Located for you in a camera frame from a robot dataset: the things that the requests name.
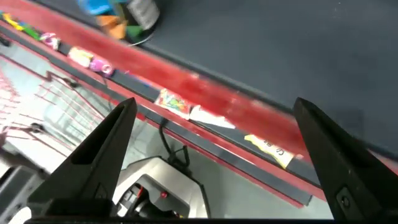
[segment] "green item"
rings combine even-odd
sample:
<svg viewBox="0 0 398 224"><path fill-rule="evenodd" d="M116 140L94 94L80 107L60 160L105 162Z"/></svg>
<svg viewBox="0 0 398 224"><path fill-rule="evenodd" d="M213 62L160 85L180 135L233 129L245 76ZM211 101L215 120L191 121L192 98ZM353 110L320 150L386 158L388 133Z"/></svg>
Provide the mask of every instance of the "green item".
<svg viewBox="0 0 398 224"><path fill-rule="evenodd" d="M35 40L40 40L40 35L39 33L31 28L29 25L24 25L24 31L31 37L33 37Z"/></svg>
<svg viewBox="0 0 398 224"><path fill-rule="evenodd" d="M137 37L142 32L142 28L140 26L127 26L126 32L131 37Z"/></svg>

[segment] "candy package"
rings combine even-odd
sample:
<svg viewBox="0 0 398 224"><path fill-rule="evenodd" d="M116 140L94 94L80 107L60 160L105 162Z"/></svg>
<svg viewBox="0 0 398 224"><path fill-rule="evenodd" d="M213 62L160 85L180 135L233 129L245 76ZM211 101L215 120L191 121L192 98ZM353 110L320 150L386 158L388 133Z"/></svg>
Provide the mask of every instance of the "candy package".
<svg viewBox="0 0 398 224"><path fill-rule="evenodd" d="M166 89L160 91L155 104L168 109L184 119L189 119L190 110L192 108L190 103Z"/></svg>

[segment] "colorful package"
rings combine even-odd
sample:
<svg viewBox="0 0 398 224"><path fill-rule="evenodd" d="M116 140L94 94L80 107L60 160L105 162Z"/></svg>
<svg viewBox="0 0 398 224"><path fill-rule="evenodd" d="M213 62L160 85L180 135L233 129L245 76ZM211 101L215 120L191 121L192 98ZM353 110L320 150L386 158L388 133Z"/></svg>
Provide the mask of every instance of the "colorful package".
<svg viewBox="0 0 398 224"><path fill-rule="evenodd" d="M60 39L54 33L44 33L40 37L45 45L51 47L53 50L58 50L60 46Z"/></svg>
<svg viewBox="0 0 398 224"><path fill-rule="evenodd" d="M160 94L156 99L155 104L165 109L168 109L169 111L179 115L184 119L189 119L189 114L192 105L183 100L178 95L166 89L160 91Z"/></svg>

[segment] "snack package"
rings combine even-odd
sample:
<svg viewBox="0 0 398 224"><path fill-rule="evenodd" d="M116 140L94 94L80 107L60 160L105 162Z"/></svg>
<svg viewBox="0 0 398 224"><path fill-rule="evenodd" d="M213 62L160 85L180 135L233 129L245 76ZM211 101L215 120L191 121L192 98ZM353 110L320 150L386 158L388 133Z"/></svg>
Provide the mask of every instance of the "snack package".
<svg viewBox="0 0 398 224"><path fill-rule="evenodd" d="M109 62L99 58L98 56L94 56L90 62L89 69L94 72L101 72L106 77L110 77L114 72L114 68L109 64Z"/></svg>
<svg viewBox="0 0 398 224"><path fill-rule="evenodd" d="M189 119L190 110L192 105L183 100L178 95L163 89L160 91L155 104L168 109L169 111L179 115L184 119Z"/></svg>
<svg viewBox="0 0 398 224"><path fill-rule="evenodd" d="M72 47L68 53L68 58L79 65L88 68L94 55L78 47Z"/></svg>
<svg viewBox="0 0 398 224"><path fill-rule="evenodd" d="M294 158L294 155L290 152L287 152L284 149L281 149L267 141L259 139L257 136L253 134L249 134L244 137L244 140L250 141L255 146L257 146L261 151L270 154L284 169L288 166L288 164Z"/></svg>
<svg viewBox="0 0 398 224"><path fill-rule="evenodd" d="M235 128L235 126L228 122L225 117L214 115L204 110L200 105L193 107L189 119L194 121L200 121L206 124L217 125L224 128Z"/></svg>
<svg viewBox="0 0 398 224"><path fill-rule="evenodd" d="M103 57L79 47L72 47L69 51L68 58L93 72L100 72L107 78L109 78L114 72L112 65L110 65Z"/></svg>
<svg viewBox="0 0 398 224"><path fill-rule="evenodd" d="M45 45L51 47L53 50L58 50L60 39L54 33L44 33L40 36L40 41Z"/></svg>

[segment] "price tag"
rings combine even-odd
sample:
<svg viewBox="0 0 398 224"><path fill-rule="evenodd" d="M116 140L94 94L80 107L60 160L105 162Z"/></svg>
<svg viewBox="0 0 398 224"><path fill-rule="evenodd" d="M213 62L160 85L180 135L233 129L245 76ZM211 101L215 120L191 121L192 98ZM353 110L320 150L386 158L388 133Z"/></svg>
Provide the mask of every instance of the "price tag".
<svg viewBox="0 0 398 224"><path fill-rule="evenodd" d="M267 141L257 138L257 136L250 134L244 137L244 140L252 142L261 151L270 154L284 169L292 161L294 155L281 149Z"/></svg>

